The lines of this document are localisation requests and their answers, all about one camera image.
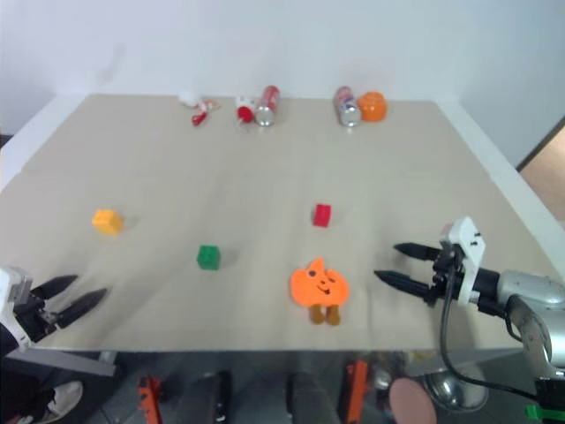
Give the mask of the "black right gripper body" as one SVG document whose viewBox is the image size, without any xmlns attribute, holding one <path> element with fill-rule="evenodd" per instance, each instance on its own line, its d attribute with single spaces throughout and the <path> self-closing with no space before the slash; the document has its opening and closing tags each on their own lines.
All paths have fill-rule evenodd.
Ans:
<svg viewBox="0 0 565 424">
<path fill-rule="evenodd" d="M 445 299 L 447 290 L 452 288 L 452 300 L 458 299 L 463 281 L 463 251 L 460 247 L 441 249 L 433 260 L 433 278 L 426 304 L 434 306 L 438 299 Z"/>
</svg>

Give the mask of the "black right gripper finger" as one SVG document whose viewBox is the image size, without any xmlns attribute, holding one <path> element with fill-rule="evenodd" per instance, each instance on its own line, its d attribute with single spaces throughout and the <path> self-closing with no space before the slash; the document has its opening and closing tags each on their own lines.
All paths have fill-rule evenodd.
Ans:
<svg viewBox="0 0 565 424">
<path fill-rule="evenodd" d="M 393 270 L 375 270 L 373 273 L 383 283 L 412 296 L 425 297 L 431 290 L 428 284 L 420 283 L 405 274 Z"/>
<path fill-rule="evenodd" d="M 396 244 L 394 249 L 401 254 L 421 261 L 436 261 L 441 254 L 439 248 L 411 242 Z"/>
</svg>

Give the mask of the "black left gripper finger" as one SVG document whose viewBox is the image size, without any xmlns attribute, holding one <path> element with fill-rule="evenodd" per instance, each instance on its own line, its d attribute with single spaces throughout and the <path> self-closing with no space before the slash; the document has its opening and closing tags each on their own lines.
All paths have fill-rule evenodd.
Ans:
<svg viewBox="0 0 565 424">
<path fill-rule="evenodd" d="M 93 310 L 102 301 L 107 292 L 107 289 L 99 289 L 80 296 L 68 307 L 57 313 L 56 325 L 59 328 L 68 327 Z"/>
<path fill-rule="evenodd" d="M 36 286 L 33 289 L 33 295 L 38 299 L 52 299 L 64 292 L 78 278 L 78 275 L 57 276 Z"/>
</svg>

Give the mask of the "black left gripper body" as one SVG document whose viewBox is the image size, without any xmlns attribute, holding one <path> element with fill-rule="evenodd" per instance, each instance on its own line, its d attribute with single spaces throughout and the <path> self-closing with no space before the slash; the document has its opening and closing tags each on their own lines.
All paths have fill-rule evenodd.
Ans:
<svg viewBox="0 0 565 424">
<path fill-rule="evenodd" d="M 31 293 L 26 302 L 18 303 L 13 313 L 29 339 L 37 343 L 57 330 L 57 315 L 44 309 L 45 301 Z"/>
</svg>

